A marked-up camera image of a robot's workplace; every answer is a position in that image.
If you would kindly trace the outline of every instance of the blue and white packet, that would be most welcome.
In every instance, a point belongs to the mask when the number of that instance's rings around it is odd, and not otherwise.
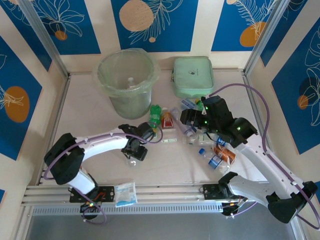
[[[136,204],[137,193],[135,182],[128,182],[114,187],[115,207],[124,207]]]

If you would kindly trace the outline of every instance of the plastic bag liner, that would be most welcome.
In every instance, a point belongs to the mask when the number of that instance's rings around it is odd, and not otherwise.
[[[129,48],[105,57],[93,69],[92,78],[110,97],[116,112],[126,119],[138,119],[151,105],[151,89],[160,76],[158,62],[141,48]],[[133,78],[134,86],[128,87]]]

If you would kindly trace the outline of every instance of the small packet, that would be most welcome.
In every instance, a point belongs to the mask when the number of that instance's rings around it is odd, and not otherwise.
[[[220,159],[227,162],[228,164],[232,165],[235,162],[236,154],[234,154],[232,151],[230,151],[226,147],[217,144],[212,149]]]
[[[136,184],[134,182],[128,182],[114,187],[115,193],[115,207],[124,207],[136,204],[137,193]]]

